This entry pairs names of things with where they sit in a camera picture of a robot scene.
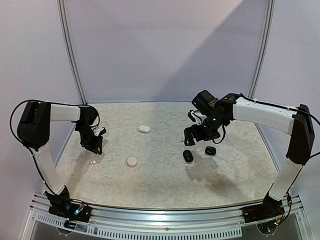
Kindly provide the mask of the black charging case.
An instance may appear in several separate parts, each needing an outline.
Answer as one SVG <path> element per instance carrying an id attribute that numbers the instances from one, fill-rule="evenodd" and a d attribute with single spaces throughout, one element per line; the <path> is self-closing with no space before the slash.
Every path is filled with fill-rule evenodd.
<path id="1" fill-rule="evenodd" d="M 207 147 L 205 148 L 205 154 L 206 154 L 206 155 L 215 156 L 215 155 L 216 155 L 216 152 L 217 152 L 217 150 L 216 150 L 216 148 L 213 147 L 213 146 L 207 146 Z"/>
<path id="2" fill-rule="evenodd" d="M 186 163 L 191 164 L 194 161 L 193 154 L 190 150 L 184 150 L 182 153 L 183 159 Z"/>

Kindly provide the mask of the pinkish white round case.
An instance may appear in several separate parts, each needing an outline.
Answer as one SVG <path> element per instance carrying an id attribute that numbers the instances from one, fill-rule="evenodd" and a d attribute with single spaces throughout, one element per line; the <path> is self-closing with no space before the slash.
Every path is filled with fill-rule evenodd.
<path id="1" fill-rule="evenodd" d="M 126 164 L 128 167 L 133 168 L 135 166 L 137 166 L 138 164 L 138 159 L 134 156 L 130 156 L 127 160 L 126 160 Z"/>

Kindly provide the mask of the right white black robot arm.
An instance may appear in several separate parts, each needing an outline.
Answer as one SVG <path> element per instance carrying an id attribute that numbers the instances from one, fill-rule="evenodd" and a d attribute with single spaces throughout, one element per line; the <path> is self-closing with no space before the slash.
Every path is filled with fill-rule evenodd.
<path id="1" fill-rule="evenodd" d="M 266 195 L 268 200 L 258 208 L 262 218 L 269 218 L 278 210 L 277 202 L 290 190 L 303 166 L 314 157 L 313 121 L 316 118 L 304 104 L 297 107 L 283 106 L 235 93 L 218 99 L 209 91 L 203 90 L 191 103 L 196 110 L 188 113 L 194 124 L 183 131 L 185 146 L 193 146 L 200 141 L 214 142 L 218 138 L 223 139 L 218 130 L 227 127 L 232 121 L 260 124 L 290 136 L 285 163 Z"/>

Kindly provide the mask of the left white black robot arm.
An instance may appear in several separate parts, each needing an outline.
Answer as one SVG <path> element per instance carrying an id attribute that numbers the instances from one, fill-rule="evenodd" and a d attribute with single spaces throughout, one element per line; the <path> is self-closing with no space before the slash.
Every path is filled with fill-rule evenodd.
<path id="1" fill-rule="evenodd" d="M 59 176 L 50 152 L 52 122 L 71 122 L 80 135 L 80 145 L 96 155 L 102 154 L 103 135 L 107 129 L 100 126 L 98 110 L 91 105 L 67 104 L 27 99 L 18 104 L 24 110 L 12 130 L 13 137 L 29 152 L 47 190 L 52 195 L 68 198 L 69 190 Z"/>

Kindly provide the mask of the white oval charging case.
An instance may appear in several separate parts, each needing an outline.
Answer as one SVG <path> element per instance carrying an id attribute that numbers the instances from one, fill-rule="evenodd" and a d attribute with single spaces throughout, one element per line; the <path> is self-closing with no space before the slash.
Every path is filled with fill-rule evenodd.
<path id="1" fill-rule="evenodd" d="M 138 126 L 138 131 L 141 133 L 149 133 L 151 131 L 151 128 L 147 125 L 139 125 Z"/>

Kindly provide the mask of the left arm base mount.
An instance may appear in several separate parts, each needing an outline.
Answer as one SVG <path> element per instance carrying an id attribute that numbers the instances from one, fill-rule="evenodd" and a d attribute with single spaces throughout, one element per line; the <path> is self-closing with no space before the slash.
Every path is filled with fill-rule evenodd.
<path id="1" fill-rule="evenodd" d="M 70 198 L 70 193 L 66 186 L 60 194 L 51 194 L 45 191 L 44 195 L 50 202 L 48 210 L 50 214 L 69 221 L 89 222 L 93 208 L 84 201 Z"/>

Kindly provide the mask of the right aluminium corner post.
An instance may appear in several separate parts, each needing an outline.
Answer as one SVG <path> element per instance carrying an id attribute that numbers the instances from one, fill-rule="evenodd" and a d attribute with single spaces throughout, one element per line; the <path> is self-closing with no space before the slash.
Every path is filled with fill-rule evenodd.
<path id="1" fill-rule="evenodd" d="M 258 59 L 255 65 L 254 73 L 253 73 L 253 78 L 251 85 L 249 87 L 247 96 L 249 98 L 253 98 L 258 86 L 259 82 L 259 77 L 263 68 L 263 63 L 268 47 L 268 41 L 270 37 L 270 32 L 271 32 L 271 27 L 272 27 L 272 20 L 273 20 L 273 13 L 274 13 L 274 8 L 275 8 L 275 1 L 274 0 L 268 0 L 267 1 L 267 9 L 266 9 L 266 14 L 265 14 L 265 20 L 264 20 L 264 25 L 263 25 L 263 30 L 262 30 L 262 36 L 261 36 L 261 41 L 260 41 L 260 47 L 258 51 Z"/>

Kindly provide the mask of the aluminium corner post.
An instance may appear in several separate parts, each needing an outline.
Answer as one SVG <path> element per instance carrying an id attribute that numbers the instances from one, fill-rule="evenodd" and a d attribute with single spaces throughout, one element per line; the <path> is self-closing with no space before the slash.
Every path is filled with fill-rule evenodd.
<path id="1" fill-rule="evenodd" d="M 81 82 L 81 78 L 80 78 L 80 74 L 79 74 L 79 70 L 78 70 L 78 66 L 77 66 L 77 62 L 74 54 L 74 49 L 72 45 L 65 1 L 57 0 L 57 8 L 58 8 L 58 13 L 60 18 L 60 24 L 61 24 L 63 40 L 65 44 L 66 54 L 69 61 L 74 84 L 75 84 L 80 102 L 82 104 L 87 104 L 84 87 Z"/>
<path id="2" fill-rule="evenodd" d="M 253 98 L 258 86 L 259 82 L 259 77 L 263 68 L 263 63 L 268 47 L 268 41 L 270 37 L 270 32 L 271 32 L 271 27 L 272 27 L 272 20 L 273 20 L 273 13 L 274 13 L 274 8 L 275 8 L 275 1 L 274 0 L 268 0 L 267 1 L 267 9 L 266 9 L 266 14 L 265 14 L 265 20 L 264 20 L 264 25 L 263 25 L 263 30 L 262 30 L 262 36 L 261 36 L 261 41 L 260 41 L 260 47 L 258 51 L 258 59 L 255 65 L 254 73 L 253 73 L 253 78 L 251 85 L 249 87 L 247 96 L 249 98 Z"/>

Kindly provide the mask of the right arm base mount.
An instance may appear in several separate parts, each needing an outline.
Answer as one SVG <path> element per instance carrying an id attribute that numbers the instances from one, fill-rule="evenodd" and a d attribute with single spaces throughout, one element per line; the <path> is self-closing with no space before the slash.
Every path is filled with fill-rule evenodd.
<path id="1" fill-rule="evenodd" d="M 284 196 L 286 197 L 287 205 L 289 207 L 287 214 L 285 214 L 286 212 L 282 200 L 273 199 L 269 192 L 267 192 L 262 203 L 241 208 L 244 222 L 251 223 L 281 216 L 280 220 L 275 223 L 275 225 L 279 225 L 288 218 L 292 209 L 292 198 L 290 193 L 287 191 Z"/>

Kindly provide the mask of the aluminium front rail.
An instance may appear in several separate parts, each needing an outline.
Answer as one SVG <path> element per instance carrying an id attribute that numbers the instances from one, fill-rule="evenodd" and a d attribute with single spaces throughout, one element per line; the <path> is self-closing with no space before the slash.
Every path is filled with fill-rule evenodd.
<path id="1" fill-rule="evenodd" d="M 88 222 L 72 222 L 49 213 L 50 203 L 35 194 L 29 206 L 24 240 L 311 240 L 300 197 L 276 218 L 247 222 L 242 205 L 196 209 L 130 209 L 91 206 Z"/>

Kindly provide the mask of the left aluminium corner post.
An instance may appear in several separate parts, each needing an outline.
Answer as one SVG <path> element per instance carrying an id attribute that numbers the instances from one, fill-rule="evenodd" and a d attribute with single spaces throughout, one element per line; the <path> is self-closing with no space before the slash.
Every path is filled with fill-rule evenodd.
<path id="1" fill-rule="evenodd" d="M 80 78 L 80 74 L 79 74 L 79 70 L 78 70 L 78 66 L 77 66 L 77 62 L 74 54 L 74 49 L 72 45 L 65 1 L 57 0 L 57 8 L 58 8 L 58 13 L 60 18 L 60 24 L 61 24 L 63 40 L 65 44 L 66 54 L 69 61 L 74 84 L 75 84 L 80 102 L 82 104 L 87 104 L 84 87 L 81 82 L 81 78 Z"/>

